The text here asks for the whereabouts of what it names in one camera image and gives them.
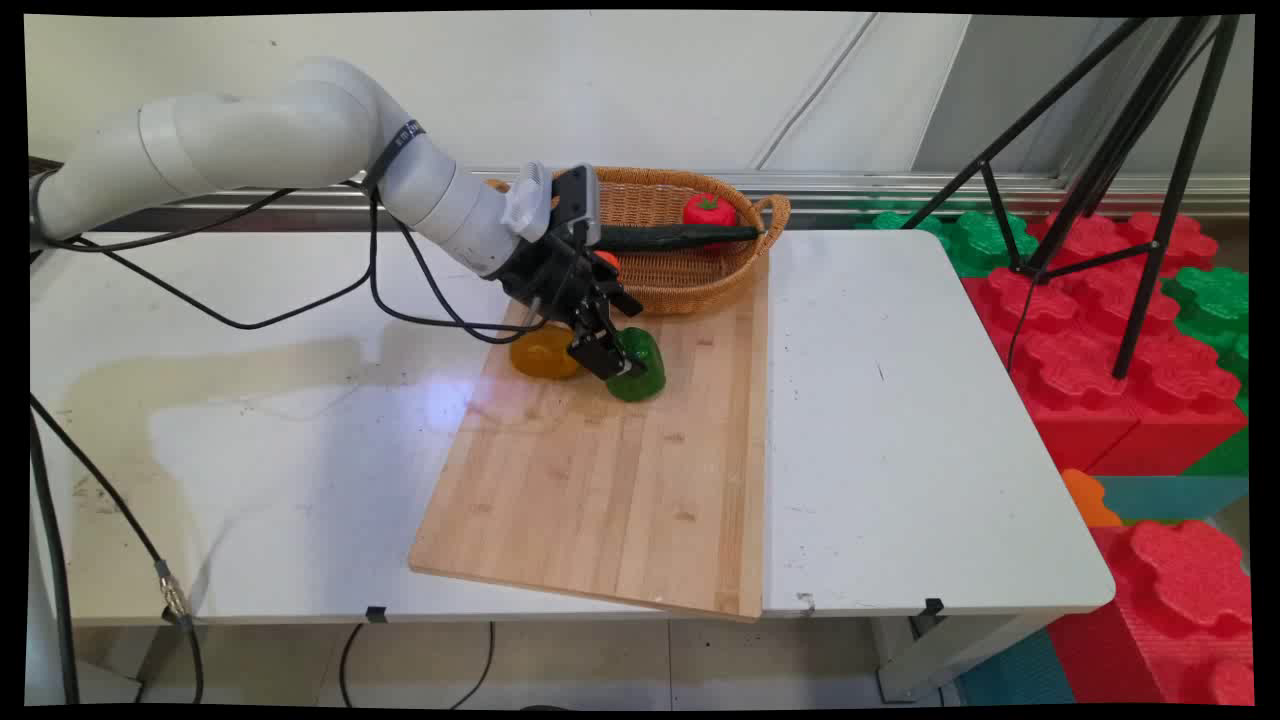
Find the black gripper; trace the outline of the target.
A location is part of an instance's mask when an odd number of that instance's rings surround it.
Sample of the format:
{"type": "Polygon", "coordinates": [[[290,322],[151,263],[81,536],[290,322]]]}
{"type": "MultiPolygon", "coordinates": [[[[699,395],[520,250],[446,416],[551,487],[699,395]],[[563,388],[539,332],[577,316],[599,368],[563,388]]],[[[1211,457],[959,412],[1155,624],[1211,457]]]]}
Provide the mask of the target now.
{"type": "Polygon", "coordinates": [[[620,328],[613,311],[635,318],[644,305],[625,290],[620,263],[564,234],[520,241],[494,274],[507,295],[539,318],[573,329],[568,355],[599,380],[640,377],[649,370],[649,341],[630,325],[620,328]]]}

